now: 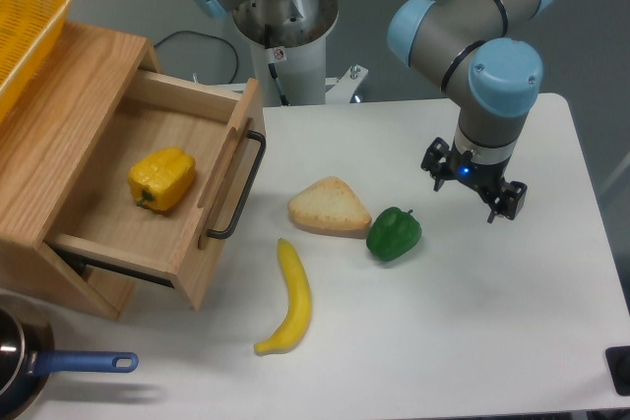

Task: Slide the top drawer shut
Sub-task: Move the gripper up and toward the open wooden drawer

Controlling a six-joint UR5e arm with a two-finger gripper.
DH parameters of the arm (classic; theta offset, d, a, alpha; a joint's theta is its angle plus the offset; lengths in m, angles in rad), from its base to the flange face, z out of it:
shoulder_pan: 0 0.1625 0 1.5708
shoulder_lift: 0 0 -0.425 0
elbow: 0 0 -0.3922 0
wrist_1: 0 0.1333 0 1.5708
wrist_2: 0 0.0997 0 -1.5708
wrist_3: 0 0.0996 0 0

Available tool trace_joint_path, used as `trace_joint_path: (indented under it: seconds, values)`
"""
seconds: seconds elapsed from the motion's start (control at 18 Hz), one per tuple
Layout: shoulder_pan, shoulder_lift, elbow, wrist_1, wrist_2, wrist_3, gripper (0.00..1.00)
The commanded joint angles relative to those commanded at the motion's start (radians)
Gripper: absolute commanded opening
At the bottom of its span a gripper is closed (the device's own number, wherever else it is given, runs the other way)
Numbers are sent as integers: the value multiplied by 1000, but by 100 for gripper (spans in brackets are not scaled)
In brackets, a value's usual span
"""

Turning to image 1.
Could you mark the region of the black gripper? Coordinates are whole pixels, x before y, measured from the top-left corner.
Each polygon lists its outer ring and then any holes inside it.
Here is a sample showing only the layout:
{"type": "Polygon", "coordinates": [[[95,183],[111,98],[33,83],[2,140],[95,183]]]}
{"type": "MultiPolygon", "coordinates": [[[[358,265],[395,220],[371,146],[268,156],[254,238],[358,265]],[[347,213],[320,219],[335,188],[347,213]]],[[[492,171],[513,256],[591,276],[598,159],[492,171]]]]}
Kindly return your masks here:
{"type": "Polygon", "coordinates": [[[505,169],[512,156],[512,145],[485,148],[463,141],[450,147],[437,137],[427,148],[420,168],[430,174],[433,190],[438,192],[447,181],[458,181],[476,191],[488,204],[488,223],[496,217],[514,220],[523,207],[528,186],[519,181],[508,182],[505,169]]]}

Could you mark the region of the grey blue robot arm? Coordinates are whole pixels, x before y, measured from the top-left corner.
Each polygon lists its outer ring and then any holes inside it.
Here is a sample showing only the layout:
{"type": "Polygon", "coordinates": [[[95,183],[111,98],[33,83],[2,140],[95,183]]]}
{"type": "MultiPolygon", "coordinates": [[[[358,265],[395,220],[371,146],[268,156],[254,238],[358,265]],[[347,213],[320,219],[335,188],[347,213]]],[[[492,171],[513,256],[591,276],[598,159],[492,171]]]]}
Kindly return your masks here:
{"type": "MultiPolygon", "coordinates": [[[[212,18],[231,17],[252,48],[270,105],[318,104],[325,94],[325,45],[337,0],[194,0],[212,18]]],[[[542,60],[511,30],[554,0],[408,0],[393,16],[387,43],[460,109],[451,142],[436,139],[421,166],[436,186],[474,190],[492,216],[512,219],[527,187],[505,169],[543,76],[542,60]]]]}

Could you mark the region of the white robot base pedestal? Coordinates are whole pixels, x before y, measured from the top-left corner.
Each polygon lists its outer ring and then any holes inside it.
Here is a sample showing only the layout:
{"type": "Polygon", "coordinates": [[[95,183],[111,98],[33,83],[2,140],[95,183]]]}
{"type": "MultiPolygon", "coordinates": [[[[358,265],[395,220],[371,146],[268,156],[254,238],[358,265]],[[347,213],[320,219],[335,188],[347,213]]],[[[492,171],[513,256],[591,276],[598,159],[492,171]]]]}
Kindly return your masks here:
{"type": "Polygon", "coordinates": [[[327,77],[327,37],[338,16],[338,0],[249,0],[232,12],[249,43],[265,106],[357,101],[366,68],[354,64],[327,77]]]}

